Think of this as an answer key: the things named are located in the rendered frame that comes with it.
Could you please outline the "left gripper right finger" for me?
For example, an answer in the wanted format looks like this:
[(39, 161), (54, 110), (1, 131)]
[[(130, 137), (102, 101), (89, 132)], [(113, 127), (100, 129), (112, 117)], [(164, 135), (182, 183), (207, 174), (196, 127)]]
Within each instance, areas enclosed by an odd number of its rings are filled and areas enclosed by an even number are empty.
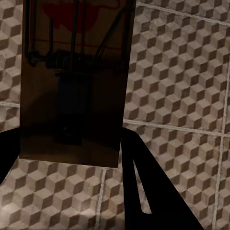
[[(126, 230), (204, 230), (140, 136), (122, 128)], [(143, 213), (133, 160), (152, 214)]]

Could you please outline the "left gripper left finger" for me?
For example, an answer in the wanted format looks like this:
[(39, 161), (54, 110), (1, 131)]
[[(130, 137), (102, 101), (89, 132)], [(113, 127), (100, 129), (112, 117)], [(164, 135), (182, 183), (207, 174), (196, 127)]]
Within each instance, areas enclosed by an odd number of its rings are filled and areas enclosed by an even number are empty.
[(21, 152), (20, 128), (0, 133), (0, 184)]

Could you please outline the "mousetrap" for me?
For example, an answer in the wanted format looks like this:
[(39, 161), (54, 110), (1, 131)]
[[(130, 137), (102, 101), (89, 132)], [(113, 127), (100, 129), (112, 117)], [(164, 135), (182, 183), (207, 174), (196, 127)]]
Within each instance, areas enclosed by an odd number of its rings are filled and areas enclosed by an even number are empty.
[(137, 0), (23, 0), (19, 159), (118, 168)]

